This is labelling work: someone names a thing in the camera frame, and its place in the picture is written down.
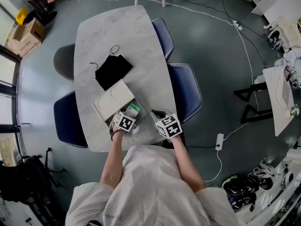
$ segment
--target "gray tabletop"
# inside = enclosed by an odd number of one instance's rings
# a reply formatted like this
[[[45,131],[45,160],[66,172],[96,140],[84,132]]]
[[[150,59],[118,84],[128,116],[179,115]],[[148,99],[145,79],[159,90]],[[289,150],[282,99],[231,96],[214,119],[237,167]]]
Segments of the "gray tabletop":
[[[89,149],[108,152],[109,129],[91,105],[104,89],[95,79],[113,45],[133,68],[123,78],[148,115],[125,135],[122,149],[163,140],[149,114],[151,109],[176,113],[173,89],[160,42],[143,6],[130,6],[98,14],[79,25],[74,54],[74,87],[80,122]]]

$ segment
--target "white t-shirt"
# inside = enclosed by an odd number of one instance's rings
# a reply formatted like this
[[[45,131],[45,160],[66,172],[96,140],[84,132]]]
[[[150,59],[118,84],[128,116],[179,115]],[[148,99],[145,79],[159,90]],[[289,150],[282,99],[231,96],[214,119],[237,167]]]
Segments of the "white t-shirt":
[[[236,226],[226,192],[193,193],[181,179],[173,149],[136,145],[123,160],[118,186],[87,183],[74,188],[66,226]]]

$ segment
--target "marble table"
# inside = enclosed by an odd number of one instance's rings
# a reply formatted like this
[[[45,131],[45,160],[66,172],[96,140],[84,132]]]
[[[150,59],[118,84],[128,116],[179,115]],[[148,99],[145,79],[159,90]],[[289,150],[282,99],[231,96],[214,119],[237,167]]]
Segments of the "marble table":
[[[149,114],[152,109],[176,113],[174,94],[163,51],[143,6],[118,8],[98,14],[79,25],[74,53],[74,87],[80,122],[88,147],[93,152],[108,152],[111,137],[107,125],[91,105],[104,89],[95,79],[113,45],[133,68],[123,78],[148,114],[138,127],[125,135],[122,149],[163,140]]]

